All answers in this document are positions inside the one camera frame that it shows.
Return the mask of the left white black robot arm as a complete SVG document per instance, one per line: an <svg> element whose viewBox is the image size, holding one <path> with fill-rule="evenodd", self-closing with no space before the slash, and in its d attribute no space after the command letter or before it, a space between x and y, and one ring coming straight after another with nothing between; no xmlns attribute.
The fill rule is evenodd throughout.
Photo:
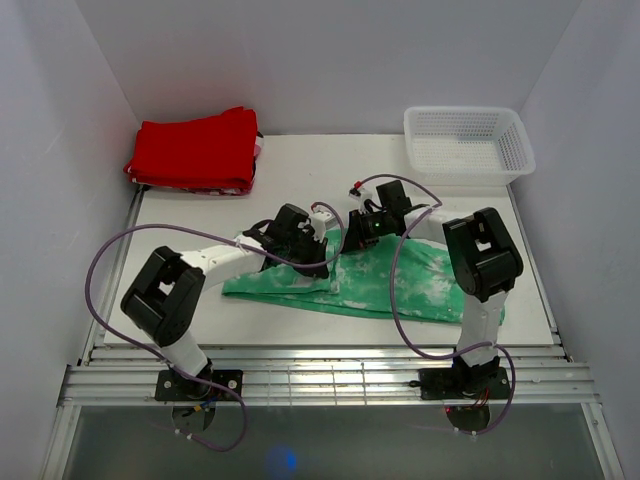
<svg viewBox="0 0 640 480"><path fill-rule="evenodd" d="M181 372L178 388L190 399L211 390L213 367L190 332L203 291L244 274L268 269L280 258L296 263L303 276L326 279L326 232L335 216L306 213L286 204L273 219L263 220L229 244L176 252L156 248L124 294L122 312L159 347Z"/></svg>

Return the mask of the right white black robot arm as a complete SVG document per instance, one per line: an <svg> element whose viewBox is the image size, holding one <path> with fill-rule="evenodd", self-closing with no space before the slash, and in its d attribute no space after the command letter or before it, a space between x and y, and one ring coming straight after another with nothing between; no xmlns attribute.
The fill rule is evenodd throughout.
<svg viewBox="0 0 640 480"><path fill-rule="evenodd" d="M411 385L424 400L507 400L513 368L500 364L497 335L502 312L524 265L499 212L488 207L466 217L445 215L442 203L414 204L397 177L368 192L357 182L349 191L358 204L348 215L343 250L363 251L386 235L427 240L446 247L463 291L461 334L446 368L425 368Z"/></svg>

